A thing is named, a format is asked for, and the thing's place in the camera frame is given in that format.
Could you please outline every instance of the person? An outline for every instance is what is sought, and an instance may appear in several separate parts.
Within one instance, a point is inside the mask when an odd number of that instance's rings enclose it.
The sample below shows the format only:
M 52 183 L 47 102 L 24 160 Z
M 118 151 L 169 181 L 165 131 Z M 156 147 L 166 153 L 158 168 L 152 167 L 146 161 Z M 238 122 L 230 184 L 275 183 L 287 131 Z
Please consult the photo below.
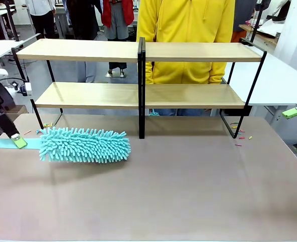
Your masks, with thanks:
M 230 42 L 235 0 L 141 0 L 137 40 Z M 220 84 L 226 63 L 146 63 L 147 84 Z M 160 115 L 200 116 L 203 109 L 155 109 Z
M 105 26 L 105 36 L 108 41 L 126 41 L 128 28 L 134 21 L 132 0 L 103 0 L 102 23 Z M 126 63 L 109 62 L 108 74 L 113 75 L 113 69 L 120 69 L 120 77 L 124 77 Z
M 99 31 L 94 6 L 102 14 L 100 0 L 66 0 L 75 39 L 96 40 Z M 77 81 L 93 83 L 96 62 L 77 62 Z
M 36 34 L 41 34 L 44 38 L 44 32 L 46 32 L 47 38 L 54 39 L 54 14 L 56 13 L 54 0 L 26 0 L 26 4 Z

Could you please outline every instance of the blue jeans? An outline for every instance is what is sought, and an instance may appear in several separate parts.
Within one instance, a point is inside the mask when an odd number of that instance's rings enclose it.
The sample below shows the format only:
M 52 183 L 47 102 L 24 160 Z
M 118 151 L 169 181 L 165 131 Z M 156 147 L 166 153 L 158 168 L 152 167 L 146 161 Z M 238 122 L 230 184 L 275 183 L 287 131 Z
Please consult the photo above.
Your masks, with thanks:
M 190 108 L 172 108 L 172 109 L 154 109 L 160 116 L 204 116 L 204 109 Z

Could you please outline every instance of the brown tabletop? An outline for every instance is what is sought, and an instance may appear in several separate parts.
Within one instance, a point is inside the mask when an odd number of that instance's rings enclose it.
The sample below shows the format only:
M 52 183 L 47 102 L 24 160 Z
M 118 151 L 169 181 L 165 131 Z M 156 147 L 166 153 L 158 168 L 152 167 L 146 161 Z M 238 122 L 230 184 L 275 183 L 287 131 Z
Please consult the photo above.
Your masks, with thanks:
M 15 123 L 36 136 L 34 114 Z M 58 126 L 127 131 L 130 158 L 48 163 L 0 149 L 0 239 L 297 240 L 297 159 L 263 119 L 245 118 L 245 140 L 209 117 L 148 117 L 145 140 L 134 116 L 64 115 Z

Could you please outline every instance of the red jacket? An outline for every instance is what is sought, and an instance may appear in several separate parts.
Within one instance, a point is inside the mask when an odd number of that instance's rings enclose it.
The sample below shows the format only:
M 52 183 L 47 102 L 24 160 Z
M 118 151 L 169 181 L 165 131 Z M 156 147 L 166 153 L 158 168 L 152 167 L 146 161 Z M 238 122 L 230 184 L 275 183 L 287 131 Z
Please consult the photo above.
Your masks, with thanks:
M 133 0 L 122 0 L 124 20 L 127 25 L 134 21 Z M 110 28 L 112 23 L 112 15 L 109 0 L 103 0 L 104 11 L 102 14 L 102 23 Z

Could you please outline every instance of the black cable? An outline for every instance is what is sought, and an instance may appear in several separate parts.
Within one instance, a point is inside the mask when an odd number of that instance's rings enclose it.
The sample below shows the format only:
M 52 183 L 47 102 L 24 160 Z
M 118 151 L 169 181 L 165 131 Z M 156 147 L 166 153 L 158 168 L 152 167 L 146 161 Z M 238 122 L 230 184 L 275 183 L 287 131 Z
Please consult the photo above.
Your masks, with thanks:
M 14 80 L 20 80 L 23 81 L 23 83 L 26 83 L 27 81 L 22 79 L 22 78 L 17 78 L 17 77 L 7 77 L 7 78 L 2 78 L 0 79 L 0 81 L 4 81 L 4 80 L 10 80 L 10 79 L 14 79 Z

